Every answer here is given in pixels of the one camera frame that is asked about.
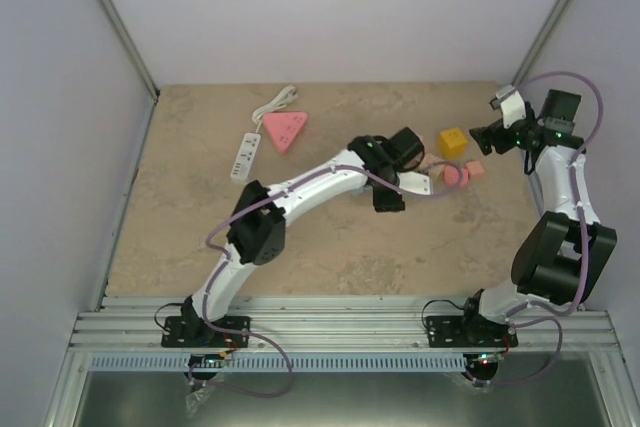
pink triangle block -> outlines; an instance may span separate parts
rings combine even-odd
[[[276,150],[284,154],[289,150],[302,126],[307,122],[306,112],[271,112],[264,114],[262,125],[267,129]]]

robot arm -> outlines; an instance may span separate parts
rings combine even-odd
[[[226,256],[222,256],[218,265],[211,272],[211,275],[204,285],[195,294],[193,294],[193,306],[198,317],[203,317],[202,305],[205,295],[208,295],[208,319],[214,321],[227,314],[231,300],[235,297],[236,293],[240,290],[240,287],[242,287],[242,284],[244,284],[249,275],[251,275],[256,267],[273,259],[284,247],[284,229],[278,228],[278,226],[282,224],[282,221],[284,221],[285,227],[289,227],[294,220],[312,208],[326,202],[336,195],[356,190],[366,184],[368,178],[364,174],[353,171],[333,173],[331,169],[335,169],[338,165],[363,168],[364,162],[356,153],[350,150],[343,150],[331,160],[316,167],[315,169],[286,182],[270,185],[265,189],[265,194],[267,196],[274,196],[280,192],[286,192],[292,185],[312,176],[316,172],[325,171],[327,168],[329,169],[328,173],[319,175],[313,181],[310,181],[297,188],[294,192],[291,192],[290,195],[280,197],[273,201],[273,210],[275,211],[275,215],[278,216],[274,222],[275,228],[273,231],[274,234],[277,231],[277,234],[274,235],[267,245],[262,247],[262,254],[259,252],[247,253],[243,261],[242,256],[238,252],[238,248],[242,248],[244,243],[245,250],[247,250],[247,248],[250,250],[251,248],[247,244],[253,243],[254,240],[251,238],[245,239],[243,237],[243,232],[239,230],[242,228],[241,225],[232,227],[229,236],[230,241],[225,245],[225,250],[229,252],[230,258],[227,259]],[[247,189],[257,188],[258,186],[256,185],[250,184],[247,186]],[[255,235],[253,233],[249,233],[248,235],[255,239]],[[216,270],[221,267],[221,264],[226,261],[229,262],[228,265],[218,275],[210,292],[207,292],[207,285],[209,284],[211,276],[213,276]]]
[[[573,135],[573,119],[580,100],[578,95],[550,90],[536,118],[520,93],[507,86],[490,103],[495,110],[500,109],[502,118],[470,131],[485,155],[492,148],[498,154],[514,147],[525,151],[525,164],[531,160],[529,166],[525,165],[525,174],[537,173],[545,211],[516,253],[511,279],[479,291],[465,305],[463,331],[470,342],[500,338],[507,329],[508,312],[523,302],[571,302],[578,292],[586,255],[588,272],[580,299],[584,302],[615,247],[615,230],[601,225],[589,200],[585,155],[577,155],[583,139]],[[588,252],[582,248],[578,203],[589,237]]]

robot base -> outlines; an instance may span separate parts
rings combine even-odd
[[[225,316],[213,322],[217,327],[232,330],[242,330],[251,327],[251,319],[242,316]],[[220,348],[242,348],[249,345],[249,338],[239,334],[227,334],[225,336],[207,327],[204,322],[197,329],[196,335],[187,333],[184,318],[181,316],[167,317],[165,324],[165,334],[162,336],[160,345],[167,348],[193,348],[193,347],[220,347]]]
[[[463,316],[461,315],[433,315],[427,317],[426,322],[429,347],[507,347],[502,337],[493,338],[485,336],[482,339],[471,342],[468,333],[465,331]],[[514,333],[510,335],[506,332],[504,337],[509,341],[509,347],[518,346],[517,334]]]
[[[491,380],[498,373],[498,362],[492,362],[487,360],[479,360],[465,355],[467,358],[467,372],[464,375],[468,379],[467,375],[471,375],[478,380]]]

power strip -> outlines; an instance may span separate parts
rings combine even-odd
[[[260,134],[247,132],[242,138],[240,150],[236,156],[236,161],[231,168],[231,180],[239,184],[246,184],[249,181],[251,166],[256,158],[258,146],[260,145]]]

yellow cube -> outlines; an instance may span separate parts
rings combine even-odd
[[[438,136],[438,148],[445,159],[453,159],[464,154],[469,140],[458,127],[443,130]]]

